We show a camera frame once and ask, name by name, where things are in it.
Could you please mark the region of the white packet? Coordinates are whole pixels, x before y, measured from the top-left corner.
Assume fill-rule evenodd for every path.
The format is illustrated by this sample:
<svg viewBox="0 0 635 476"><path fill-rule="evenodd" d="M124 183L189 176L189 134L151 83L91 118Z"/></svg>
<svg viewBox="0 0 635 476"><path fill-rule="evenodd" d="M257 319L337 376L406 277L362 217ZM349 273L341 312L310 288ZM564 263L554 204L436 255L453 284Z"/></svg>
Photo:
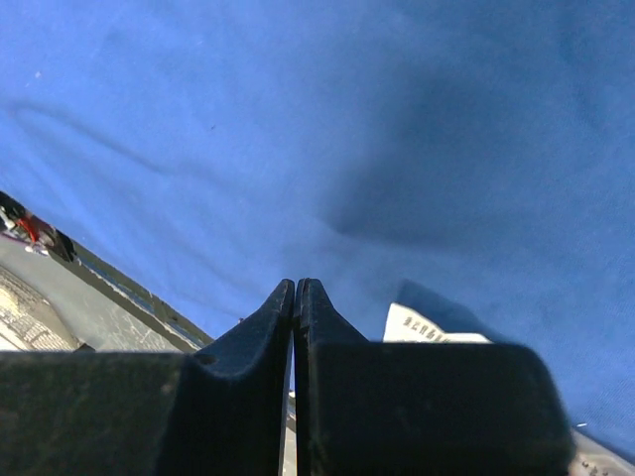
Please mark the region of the white packet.
<svg viewBox="0 0 635 476"><path fill-rule="evenodd" d="M384 342L490 343L478 333L450 333L399 303L391 303L383 334Z"/></svg>

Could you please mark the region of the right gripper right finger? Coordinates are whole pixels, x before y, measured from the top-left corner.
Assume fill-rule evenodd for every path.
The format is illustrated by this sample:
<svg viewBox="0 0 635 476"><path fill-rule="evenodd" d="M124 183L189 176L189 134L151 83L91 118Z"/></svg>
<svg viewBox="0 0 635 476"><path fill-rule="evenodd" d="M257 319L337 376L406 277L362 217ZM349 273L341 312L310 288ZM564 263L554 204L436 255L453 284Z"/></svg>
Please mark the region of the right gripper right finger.
<svg viewBox="0 0 635 476"><path fill-rule="evenodd" d="M322 283L295 303L302 475L565 475L575 445L540 357L518 344L367 340Z"/></svg>

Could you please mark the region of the blue surgical drape cloth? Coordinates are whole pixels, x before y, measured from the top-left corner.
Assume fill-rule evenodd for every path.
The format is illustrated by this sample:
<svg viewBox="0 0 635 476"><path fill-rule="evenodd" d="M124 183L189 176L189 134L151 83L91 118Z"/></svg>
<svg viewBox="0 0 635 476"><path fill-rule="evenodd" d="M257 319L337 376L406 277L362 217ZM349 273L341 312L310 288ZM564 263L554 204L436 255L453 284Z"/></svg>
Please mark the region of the blue surgical drape cloth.
<svg viewBox="0 0 635 476"><path fill-rule="evenodd" d="M630 1L5 1L1 187L211 336L439 298L634 455Z"/></svg>

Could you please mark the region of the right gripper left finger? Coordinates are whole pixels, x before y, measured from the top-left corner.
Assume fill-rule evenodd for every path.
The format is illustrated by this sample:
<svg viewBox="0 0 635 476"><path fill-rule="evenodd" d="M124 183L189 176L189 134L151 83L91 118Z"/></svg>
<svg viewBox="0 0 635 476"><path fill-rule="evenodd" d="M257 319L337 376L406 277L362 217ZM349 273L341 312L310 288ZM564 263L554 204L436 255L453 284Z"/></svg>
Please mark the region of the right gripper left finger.
<svg viewBox="0 0 635 476"><path fill-rule="evenodd" d="M194 353L5 352L5 475L278 475L294 285Z"/></svg>

